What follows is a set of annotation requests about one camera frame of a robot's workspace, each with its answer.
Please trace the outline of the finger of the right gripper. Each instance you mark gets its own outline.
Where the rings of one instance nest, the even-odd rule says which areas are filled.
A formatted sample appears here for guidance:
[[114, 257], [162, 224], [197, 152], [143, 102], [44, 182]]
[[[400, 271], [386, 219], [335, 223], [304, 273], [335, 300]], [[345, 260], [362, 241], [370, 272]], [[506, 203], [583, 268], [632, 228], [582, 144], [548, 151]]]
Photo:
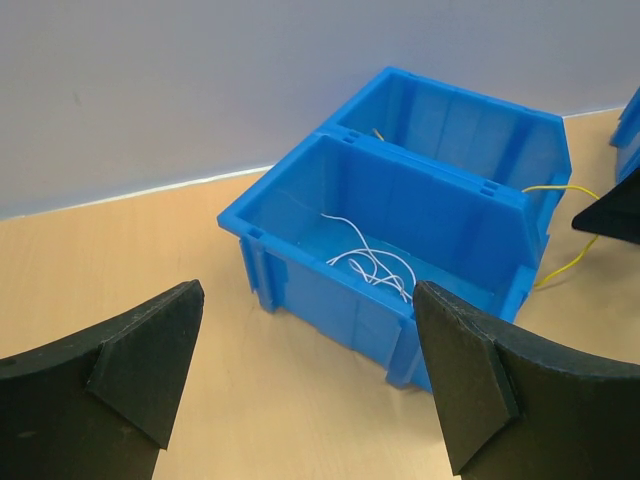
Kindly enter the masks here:
[[640, 242], [639, 169], [577, 214], [571, 226], [578, 231], [638, 245]]

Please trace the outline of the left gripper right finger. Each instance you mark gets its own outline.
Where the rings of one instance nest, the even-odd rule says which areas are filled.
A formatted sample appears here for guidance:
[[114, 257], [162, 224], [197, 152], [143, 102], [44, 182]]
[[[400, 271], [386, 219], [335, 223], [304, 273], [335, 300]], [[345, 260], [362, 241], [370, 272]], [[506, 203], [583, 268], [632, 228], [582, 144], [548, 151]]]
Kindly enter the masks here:
[[463, 479], [635, 479], [639, 368], [496, 318], [432, 281], [414, 291], [452, 472]]

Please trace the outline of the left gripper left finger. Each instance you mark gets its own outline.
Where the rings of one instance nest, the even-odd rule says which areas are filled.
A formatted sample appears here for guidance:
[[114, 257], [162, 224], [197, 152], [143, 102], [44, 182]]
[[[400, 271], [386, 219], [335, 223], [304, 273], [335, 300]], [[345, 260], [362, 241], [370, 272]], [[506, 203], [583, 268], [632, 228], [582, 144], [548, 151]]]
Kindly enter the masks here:
[[150, 479], [203, 316], [198, 280], [1, 361], [4, 479]]

